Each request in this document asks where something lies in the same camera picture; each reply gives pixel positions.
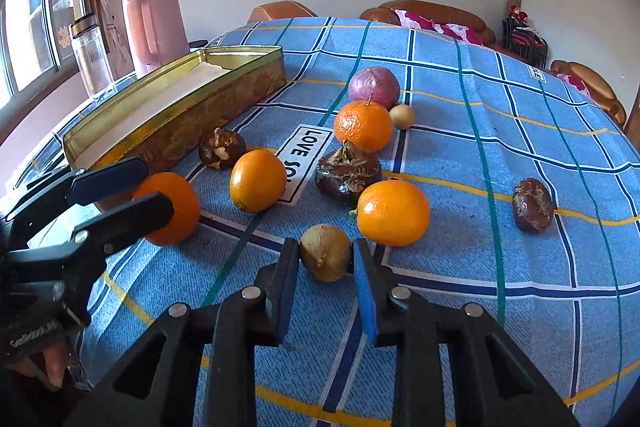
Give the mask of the person's left hand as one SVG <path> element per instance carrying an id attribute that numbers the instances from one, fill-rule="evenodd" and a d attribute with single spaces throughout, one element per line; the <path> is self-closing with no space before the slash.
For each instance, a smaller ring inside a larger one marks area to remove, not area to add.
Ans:
<path id="1" fill-rule="evenodd" d="M 30 358 L 24 358 L 12 365 L 12 369 L 26 377 L 35 377 L 48 388 L 62 387 L 67 367 L 73 362 L 70 342 L 65 339 L 41 351 L 44 369 L 40 369 Z"/>

